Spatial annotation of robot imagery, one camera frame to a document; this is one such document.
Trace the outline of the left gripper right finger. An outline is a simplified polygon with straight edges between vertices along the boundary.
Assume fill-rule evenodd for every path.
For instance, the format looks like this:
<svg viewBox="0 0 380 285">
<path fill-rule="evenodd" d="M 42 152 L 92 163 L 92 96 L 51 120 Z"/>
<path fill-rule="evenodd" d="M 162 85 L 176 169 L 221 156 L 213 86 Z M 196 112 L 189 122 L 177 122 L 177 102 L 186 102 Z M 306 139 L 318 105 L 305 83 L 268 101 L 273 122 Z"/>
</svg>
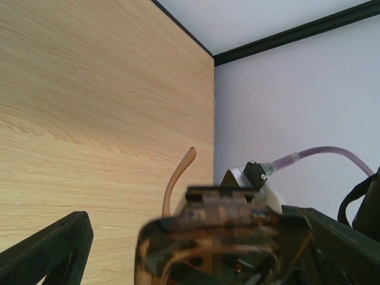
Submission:
<svg viewBox="0 0 380 285">
<path fill-rule="evenodd" d="M 356 284 L 379 284 L 379 243 L 313 208 L 282 206 L 301 214 L 312 228 L 315 246 Z"/>
</svg>

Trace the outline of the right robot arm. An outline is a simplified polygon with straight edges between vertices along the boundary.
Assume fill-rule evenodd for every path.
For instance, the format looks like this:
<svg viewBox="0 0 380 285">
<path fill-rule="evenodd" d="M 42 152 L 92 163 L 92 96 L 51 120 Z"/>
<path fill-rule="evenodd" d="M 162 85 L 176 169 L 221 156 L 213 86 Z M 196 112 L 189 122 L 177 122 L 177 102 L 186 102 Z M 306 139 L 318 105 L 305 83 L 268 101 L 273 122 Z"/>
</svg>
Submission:
<svg viewBox="0 0 380 285">
<path fill-rule="evenodd" d="M 363 201 L 352 223 L 349 224 L 346 216 L 347 206 L 361 197 Z M 357 184 L 343 199 L 338 209 L 337 220 L 379 242 L 379 169 Z"/>
</svg>

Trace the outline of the brown sunglasses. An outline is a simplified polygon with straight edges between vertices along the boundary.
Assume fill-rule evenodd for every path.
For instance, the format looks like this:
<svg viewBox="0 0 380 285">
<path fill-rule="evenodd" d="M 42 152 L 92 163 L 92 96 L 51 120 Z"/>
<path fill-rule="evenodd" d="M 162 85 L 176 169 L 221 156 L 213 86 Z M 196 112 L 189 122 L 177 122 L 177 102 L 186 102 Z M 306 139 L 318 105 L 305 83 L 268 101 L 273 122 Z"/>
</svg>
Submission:
<svg viewBox="0 0 380 285">
<path fill-rule="evenodd" d="M 256 202 L 254 188 L 174 187 L 195 160 L 190 148 L 164 192 L 160 218 L 140 230 L 135 284 L 280 284 L 312 245 L 307 219 Z"/>
</svg>

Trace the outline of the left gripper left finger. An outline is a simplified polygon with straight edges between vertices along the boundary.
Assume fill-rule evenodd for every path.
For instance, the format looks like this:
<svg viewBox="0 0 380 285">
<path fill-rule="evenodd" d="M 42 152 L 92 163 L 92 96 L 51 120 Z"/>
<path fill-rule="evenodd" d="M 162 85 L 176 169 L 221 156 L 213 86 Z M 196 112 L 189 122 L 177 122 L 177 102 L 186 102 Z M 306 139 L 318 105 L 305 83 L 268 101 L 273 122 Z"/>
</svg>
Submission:
<svg viewBox="0 0 380 285">
<path fill-rule="evenodd" d="M 1 252 L 1 284 L 80 284 L 94 238 L 75 211 Z"/>
</svg>

